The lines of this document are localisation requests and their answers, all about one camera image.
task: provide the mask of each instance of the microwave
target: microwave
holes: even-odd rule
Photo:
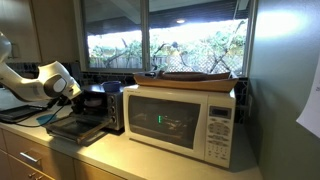
[[[229,168],[236,98],[229,93],[132,85],[123,90],[125,135]]]

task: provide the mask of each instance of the wall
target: wall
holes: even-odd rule
[[[319,58],[319,9],[318,0],[258,2],[246,127],[265,180],[320,179],[320,138],[296,123]]]

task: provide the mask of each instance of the window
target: window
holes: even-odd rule
[[[82,0],[87,71],[244,74],[249,0]]]

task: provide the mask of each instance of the cord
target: cord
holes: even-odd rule
[[[41,127],[41,126],[43,126],[43,125],[48,124],[48,123],[52,120],[52,118],[53,118],[63,107],[64,107],[64,105],[61,106],[54,114],[52,114],[52,116],[51,116],[46,122],[44,122],[44,123],[42,123],[42,124],[39,124],[39,125],[36,125],[36,126],[29,126],[29,125],[24,125],[24,124],[15,123],[15,125],[17,125],[17,126],[22,126],[22,127],[29,127],[29,128]]]

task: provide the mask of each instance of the beige countertop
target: beige countertop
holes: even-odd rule
[[[8,90],[3,89],[0,89],[0,102],[0,109],[25,104],[18,101]],[[45,105],[46,102],[32,104]],[[21,124],[38,125],[37,117],[54,113],[57,108],[54,107],[34,115]],[[71,108],[66,106],[57,115],[63,117],[69,112],[71,112]],[[121,135],[107,134],[92,145],[85,147],[69,140],[52,137],[43,127],[26,128],[0,123],[0,128],[127,179],[262,180],[244,127],[241,124],[236,124],[234,128],[229,169],[141,144],[130,140],[125,136],[125,133]]]

